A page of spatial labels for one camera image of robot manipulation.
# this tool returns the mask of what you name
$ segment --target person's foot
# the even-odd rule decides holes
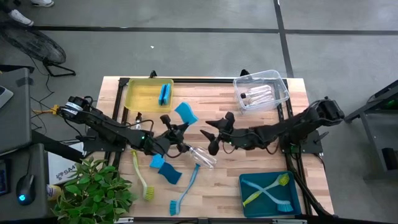
[[[32,5],[41,7],[51,7],[54,5],[52,0],[30,0]]]
[[[26,18],[24,15],[22,15],[18,10],[14,9],[12,10],[9,14],[9,17],[11,17],[11,19],[14,19],[17,22],[20,22],[22,24],[25,24],[27,26],[32,26],[33,25],[33,21]]]

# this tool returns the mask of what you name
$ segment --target wooden table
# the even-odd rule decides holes
[[[119,78],[104,77],[98,97],[97,108],[110,117],[113,113]],[[300,113],[308,106],[304,80],[301,78],[289,78],[287,81],[293,113]],[[121,105],[124,105],[126,92],[127,88],[124,89]],[[234,125],[236,128],[248,128],[250,126],[279,122],[276,110],[256,113],[250,116],[240,115],[234,100],[232,84],[174,83],[173,92],[172,108],[176,108],[182,101],[186,101],[199,118],[194,125],[188,128],[184,135],[185,142],[192,146],[201,146],[206,149],[209,141],[199,130],[204,129],[211,133],[217,133],[218,131],[207,125],[205,121],[221,119],[227,111],[235,114],[236,122]],[[285,117],[287,117],[285,104],[283,105]],[[118,121],[121,120],[122,110],[123,106],[120,108]],[[136,114],[137,112],[130,111],[127,121],[133,123]],[[143,119],[154,120],[156,136],[167,129],[159,118],[161,115],[159,113],[143,113],[142,115]],[[172,124],[182,124],[182,120],[176,112],[171,111],[169,116]],[[143,128],[149,129],[149,124],[143,124]],[[269,149],[273,151],[275,146],[276,144],[272,143]],[[177,152],[177,149],[172,147],[169,154],[174,155]],[[142,185],[133,169],[131,153],[126,150],[122,155],[119,171],[125,179],[132,181],[131,191],[139,196],[139,199],[131,206],[129,215],[132,217],[169,217],[170,201],[177,200],[186,189],[195,166],[194,162],[188,153],[182,154],[176,159],[166,158],[168,163],[183,173],[177,185],[172,185],[162,175],[157,173],[157,169],[149,167],[152,156],[145,156],[144,153],[139,153],[138,156],[142,176],[148,185],[155,187],[155,197],[150,202],[142,199]],[[103,158],[103,153],[97,152],[95,157]],[[216,158],[218,163],[215,169],[202,168],[199,170],[194,185],[182,202],[180,214],[175,217],[243,218],[238,184],[239,175],[286,170],[285,158],[280,152],[270,155],[266,150],[261,149],[253,151],[239,149],[232,154],[226,154],[221,147]],[[311,154],[303,154],[302,159],[309,189],[323,207],[328,212],[333,213],[328,184],[321,162]],[[296,187],[302,211],[304,212],[302,193],[297,184]]]

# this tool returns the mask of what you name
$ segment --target yellow tray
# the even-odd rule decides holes
[[[170,100],[167,105],[159,105],[159,95],[163,84],[171,84]],[[172,79],[130,78],[124,106],[138,112],[170,112],[173,99]]]

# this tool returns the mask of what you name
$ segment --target potted plant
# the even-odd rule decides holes
[[[76,164],[73,180],[65,183],[53,213],[60,223],[111,224],[129,211],[136,199],[131,182],[120,177],[113,166],[102,166],[106,160],[93,157]]]

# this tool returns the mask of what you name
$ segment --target concrete floor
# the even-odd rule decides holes
[[[286,29],[398,30],[395,0],[280,0],[280,7]],[[58,0],[52,8],[24,4],[19,10],[38,26],[278,28],[272,0]],[[275,69],[286,77],[279,34],[44,33],[66,51],[64,66],[78,72],[50,80],[55,94],[46,105],[62,105],[71,95],[98,96],[106,75],[148,76],[156,70],[162,76],[236,77],[246,68],[252,73]],[[287,45],[294,77],[304,78],[310,101],[327,95],[346,114],[398,79],[396,35],[287,35]],[[0,63],[33,65],[7,43],[0,41],[0,49]],[[32,77],[32,96],[47,95],[47,77],[38,71]],[[42,119],[51,138],[76,135],[56,117]],[[398,184],[363,181],[371,158],[361,122],[321,130],[330,132],[322,144],[335,213],[396,223]]]

